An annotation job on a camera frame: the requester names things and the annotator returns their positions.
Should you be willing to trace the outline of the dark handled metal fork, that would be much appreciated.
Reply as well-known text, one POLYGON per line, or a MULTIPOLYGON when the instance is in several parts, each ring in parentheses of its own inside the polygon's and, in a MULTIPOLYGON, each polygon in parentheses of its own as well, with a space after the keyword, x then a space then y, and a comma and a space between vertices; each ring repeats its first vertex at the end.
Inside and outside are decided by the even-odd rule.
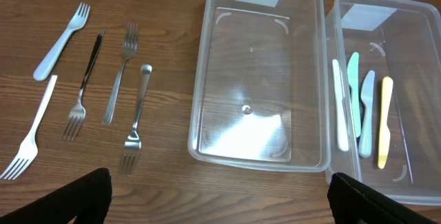
POLYGON ((105 30, 102 29, 98 33, 96 37, 96 41, 94 43, 94 47, 90 56, 90 60, 85 71, 81 87, 79 89, 79 95, 76 101, 76 105, 70 110, 68 115, 67 123, 65 126, 65 130, 63 131, 62 138, 65 140, 73 141, 77 137, 79 130, 81 129, 83 122, 85 120, 86 111, 82 104, 83 93, 85 90, 85 86, 88 82, 88 78, 92 71, 92 68, 95 64, 96 58, 98 56, 99 50, 101 49, 101 45, 103 42, 103 38, 105 35, 105 30))

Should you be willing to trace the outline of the white plastic fork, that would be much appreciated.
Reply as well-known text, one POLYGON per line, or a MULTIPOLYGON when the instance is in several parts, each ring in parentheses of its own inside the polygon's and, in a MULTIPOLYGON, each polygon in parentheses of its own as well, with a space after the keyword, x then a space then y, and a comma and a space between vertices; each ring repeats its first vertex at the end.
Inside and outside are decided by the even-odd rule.
POLYGON ((50 98, 57 82, 57 78, 57 75, 52 75, 50 77, 48 86, 40 102, 30 131, 21 142, 17 155, 13 158, 12 162, 1 174, 1 179, 15 180, 30 166, 30 164, 36 158, 38 154, 38 147, 36 143, 37 129, 50 102, 50 98))

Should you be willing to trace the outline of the white plastic knife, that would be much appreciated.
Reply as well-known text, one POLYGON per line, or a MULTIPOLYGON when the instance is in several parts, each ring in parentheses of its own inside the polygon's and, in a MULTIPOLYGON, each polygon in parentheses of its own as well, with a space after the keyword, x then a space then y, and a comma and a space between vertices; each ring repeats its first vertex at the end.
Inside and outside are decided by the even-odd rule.
POLYGON ((349 142, 347 137, 347 126, 343 110, 343 93, 341 83, 340 66, 336 59, 332 60, 332 69, 334 75, 334 92, 336 98, 336 119, 337 119, 337 139, 338 147, 343 152, 349 151, 349 142))

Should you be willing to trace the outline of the thick handled metal fork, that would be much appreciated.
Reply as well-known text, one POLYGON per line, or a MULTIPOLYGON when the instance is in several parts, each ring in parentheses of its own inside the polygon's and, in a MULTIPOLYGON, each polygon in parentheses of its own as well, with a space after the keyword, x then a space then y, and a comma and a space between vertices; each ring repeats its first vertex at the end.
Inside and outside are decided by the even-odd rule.
POLYGON ((136 105, 134 112, 134 120, 132 123, 132 131, 127 136, 124 143, 123 154, 121 157, 121 166, 119 172, 123 175, 130 175, 136 166, 136 162, 141 153, 141 138, 138 134, 139 120, 141 118, 144 97, 147 92, 147 87, 152 73, 152 66, 144 64, 141 66, 139 88, 136 95, 136 105))

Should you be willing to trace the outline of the light blue plastic knife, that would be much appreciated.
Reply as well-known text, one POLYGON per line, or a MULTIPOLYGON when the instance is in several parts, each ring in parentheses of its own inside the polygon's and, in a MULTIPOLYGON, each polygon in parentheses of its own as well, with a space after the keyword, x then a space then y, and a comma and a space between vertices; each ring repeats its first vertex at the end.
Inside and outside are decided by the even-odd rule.
POLYGON ((372 112, 373 112, 373 90, 376 73, 368 71, 360 93, 360 98, 365 106, 362 130, 358 144, 359 156, 369 158, 372 153, 372 112))

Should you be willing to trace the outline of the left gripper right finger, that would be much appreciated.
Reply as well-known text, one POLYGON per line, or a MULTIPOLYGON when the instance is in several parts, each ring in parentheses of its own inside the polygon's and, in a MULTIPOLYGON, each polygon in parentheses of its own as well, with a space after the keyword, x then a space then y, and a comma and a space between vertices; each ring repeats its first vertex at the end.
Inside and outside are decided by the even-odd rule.
POLYGON ((342 172, 332 175, 327 198, 339 224, 433 222, 342 172))

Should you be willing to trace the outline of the yellow plastic knife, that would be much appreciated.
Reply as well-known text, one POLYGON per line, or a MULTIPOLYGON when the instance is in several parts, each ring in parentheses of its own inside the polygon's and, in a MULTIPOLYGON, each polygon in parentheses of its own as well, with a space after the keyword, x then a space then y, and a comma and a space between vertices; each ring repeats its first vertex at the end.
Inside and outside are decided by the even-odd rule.
POLYGON ((389 107, 393 93, 393 79, 384 77, 381 87, 380 126, 378 134, 378 167, 384 169, 389 154, 391 133, 387 125, 389 107))

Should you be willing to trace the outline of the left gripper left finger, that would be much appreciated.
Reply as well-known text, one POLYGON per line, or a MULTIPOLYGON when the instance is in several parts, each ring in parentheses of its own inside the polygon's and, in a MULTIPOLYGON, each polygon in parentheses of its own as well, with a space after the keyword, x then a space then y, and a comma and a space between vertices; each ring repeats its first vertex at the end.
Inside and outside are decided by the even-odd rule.
POLYGON ((2 223, 103 223, 112 201, 107 168, 85 176, 1 217, 2 223))

